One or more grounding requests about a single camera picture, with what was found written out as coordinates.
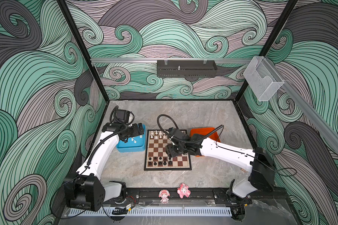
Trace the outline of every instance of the doll figurine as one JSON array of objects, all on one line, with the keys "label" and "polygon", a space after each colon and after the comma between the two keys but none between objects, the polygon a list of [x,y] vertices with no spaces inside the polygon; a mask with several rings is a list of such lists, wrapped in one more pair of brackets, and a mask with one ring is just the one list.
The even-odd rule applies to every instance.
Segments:
[{"label": "doll figurine", "polygon": [[185,185],[185,183],[181,183],[180,187],[177,190],[177,193],[179,194],[180,198],[189,197],[190,191],[188,185]]},{"label": "doll figurine", "polygon": [[167,191],[166,189],[163,189],[159,192],[159,197],[161,197],[161,203],[165,204],[169,202],[168,197],[170,196],[169,191]]}]

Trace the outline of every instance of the blue bin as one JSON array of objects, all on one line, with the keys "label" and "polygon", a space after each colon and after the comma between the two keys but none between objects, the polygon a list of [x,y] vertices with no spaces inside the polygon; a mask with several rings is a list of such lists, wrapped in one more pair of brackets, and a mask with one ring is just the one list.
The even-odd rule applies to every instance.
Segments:
[{"label": "blue bin", "polygon": [[146,135],[147,135],[147,130],[144,124],[143,124],[143,128],[144,128],[144,134],[142,135],[142,137],[140,136],[133,137],[133,140],[131,140],[131,137],[130,137],[127,143],[124,143],[123,141],[119,141],[119,143],[116,145],[117,150],[119,152],[144,151]]}]

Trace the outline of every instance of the green swirl wall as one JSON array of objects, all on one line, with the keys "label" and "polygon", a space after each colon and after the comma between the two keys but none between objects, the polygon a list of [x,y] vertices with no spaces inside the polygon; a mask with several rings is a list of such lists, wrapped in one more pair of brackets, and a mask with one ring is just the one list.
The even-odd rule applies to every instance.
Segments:
[{"label": "green swirl wall", "polygon": [[104,107],[56,0],[0,0],[0,225],[53,224]]},{"label": "green swirl wall", "polygon": [[[267,56],[338,134],[338,1],[299,2]],[[248,88],[239,104],[277,168],[297,169],[292,177],[277,174],[275,183],[286,188],[302,223],[337,225],[336,149],[283,89],[259,102]]]},{"label": "green swirl wall", "polygon": [[[252,58],[287,1],[67,0],[91,57]],[[157,78],[156,65],[96,64],[110,99],[234,99],[243,65],[216,78]]]}]

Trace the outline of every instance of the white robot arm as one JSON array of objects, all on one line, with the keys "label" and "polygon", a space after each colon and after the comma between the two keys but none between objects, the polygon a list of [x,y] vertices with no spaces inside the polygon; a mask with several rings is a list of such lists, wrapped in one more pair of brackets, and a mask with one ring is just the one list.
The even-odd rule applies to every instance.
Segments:
[{"label": "white robot arm", "polygon": [[[109,155],[118,142],[120,140],[125,141],[129,137],[141,135],[144,133],[144,130],[142,124],[133,124],[128,128],[130,123],[125,123],[128,123],[129,113],[131,112],[122,110],[120,113],[117,113],[117,111],[114,113],[116,122],[111,121],[104,125],[100,140],[91,152],[90,157],[88,157],[76,173],[68,174],[65,178],[64,191],[68,207],[98,211],[103,202],[117,198],[118,196],[126,197],[126,193],[123,193],[125,192],[123,191],[125,183],[109,182],[103,186],[100,183],[101,173]],[[235,195],[236,198],[245,198],[249,193],[257,189],[269,190],[273,188],[273,161],[270,160],[270,157],[266,155],[263,149],[258,148],[254,151],[220,142],[217,143],[206,137],[210,134],[189,137],[178,128],[170,128],[167,134],[171,137],[172,141],[172,144],[166,146],[166,153],[169,157],[186,153],[190,155],[204,155],[224,160],[247,171],[247,176],[236,180],[231,187],[229,194]]]}]

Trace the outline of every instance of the orange bin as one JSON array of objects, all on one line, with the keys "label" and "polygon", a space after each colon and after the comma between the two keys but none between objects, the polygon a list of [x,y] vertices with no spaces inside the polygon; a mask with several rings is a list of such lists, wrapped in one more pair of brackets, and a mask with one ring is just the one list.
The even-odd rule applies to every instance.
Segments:
[{"label": "orange bin", "polygon": [[[193,136],[193,134],[201,134],[201,135],[207,135],[208,133],[212,132],[215,128],[194,128],[190,130],[190,137]],[[218,142],[220,142],[220,139],[218,138],[218,133],[215,132],[211,136],[209,136],[210,139],[216,141],[218,139]]]}]

